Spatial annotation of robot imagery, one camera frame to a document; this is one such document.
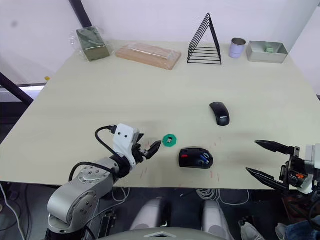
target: table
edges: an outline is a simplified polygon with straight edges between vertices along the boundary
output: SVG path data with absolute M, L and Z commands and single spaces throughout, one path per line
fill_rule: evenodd
M 245 169 L 278 178 L 289 157 L 255 140 L 300 146 L 320 143 L 320 102 L 290 56 L 283 64 L 228 57 L 222 65 L 187 64 L 188 43 L 147 42 L 182 51 L 172 71 L 115 55 L 86 62 L 74 54 L 52 77 L 0 146 L 0 180 L 63 185 L 72 167 L 110 153 L 95 130 L 124 123 L 139 128 L 148 148 L 166 134 L 173 147 L 161 146 L 118 187 L 269 189 Z M 117 47 L 124 44 L 116 42 Z M 223 102 L 230 124 L 218 126 L 209 104 Z M 113 135 L 101 132 L 112 145 Z M 211 169 L 180 168 L 181 148 L 211 152 Z

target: green box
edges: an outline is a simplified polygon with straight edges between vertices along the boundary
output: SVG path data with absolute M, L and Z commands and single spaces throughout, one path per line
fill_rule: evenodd
M 110 56 L 98 29 L 94 26 L 78 29 L 76 34 L 78 35 L 82 50 L 90 62 Z

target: floor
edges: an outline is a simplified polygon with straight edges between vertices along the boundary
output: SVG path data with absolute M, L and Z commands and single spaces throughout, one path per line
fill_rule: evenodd
M 27 231 L 28 217 L 25 201 L 26 184 L 13 184 L 10 186 L 11 191 L 8 195 L 17 196 L 15 194 L 19 191 L 18 198 L 10 200 L 9 203 L 18 211 L 18 203 L 22 209 L 21 225 L 24 231 Z M 27 189 L 27 201 L 32 216 L 32 231 L 29 235 L 30 240 L 42 240 L 48 228 L 48 212 L 47 203 L 50 196 L 55 191 L 55 188 L 43 185 L 29 185 Z M 122 198 L 121 191 L 115 191 L 116 197 Z M 253 215 L 255 217 L 255 226 L 266 240 L 275 240 L 275 227 L 277 223 L 288 224 L 286 213 L 281 202 L 281 197 L 275 191 L 250 191 L 250 202 L 241 206 L 229 206 L 221 204 L 225 217 L 228 221 L 230 232 L 235 240 L 240 240 L 240 227 L 238 221 L 241 218 Z M 247 198 L 245 190 L 222 190 L 221 195 L 225 202 L 239 203 Z M 116 214 L 116 222 L 114 228 L 111 229 L 110 234 L 116 234 L 128 231 L 132 222 L 142 206 L 149 200 L 162 197 L 164 200 L 171 203 L 171 227 L 191 228 L 201 230 L 201 213 L 202 213 L 202 199 L 198 197 L 193 189 L 188 188 L 132 188 L 130 195 L 125 203 L 114 208 Z M 259 200 L 257 198 L 267 198 L 268 200 Z M 110 194 L 107 194 L 100 201 L 100 210 L 103 210 L 115 201 Z M 7 207 L 0 213 L 1 229 L 6 228 L 15 221 L 15 218 Z M 94 234 L 98 236 L 100 228 L 100 218 L 96 218 L 91 229 Z M 17 225 L 6 230 L 0 231 L 1 240 L 20 240 Z

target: black metal rack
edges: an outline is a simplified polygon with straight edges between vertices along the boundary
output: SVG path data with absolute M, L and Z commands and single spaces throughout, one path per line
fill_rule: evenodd
M 203 44 L 203 46 L 201 46 L 202 44 L 200 43 L 202 37 L 204 36 L 208 28 L 210 28 L 212 33 L 213 42 L 214 42 L 213 47 L 209 46 L 208 44 Z M 191 43 L 189 44 L 187 63 L 188 64 L 215 64 L 215 65 L 222 64 L 220 45 L 219 45 L 217 34 L 209 13 L 205 16 L 198 31 L 194 35 Z

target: black computer mouse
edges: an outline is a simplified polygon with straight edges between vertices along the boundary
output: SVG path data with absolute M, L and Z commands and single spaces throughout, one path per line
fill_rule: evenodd
M 179 153 L 179 166 L 181 168 L 209 169 L 214 158 L 208 150 L 197 147 L 181 149 Z
M 222 102 L 213 102 L 210 104 L 210 108 L 214 112 L 216 124 L 218 124 L 219 126 L 227 126 L 230 123 L 228 109 Z

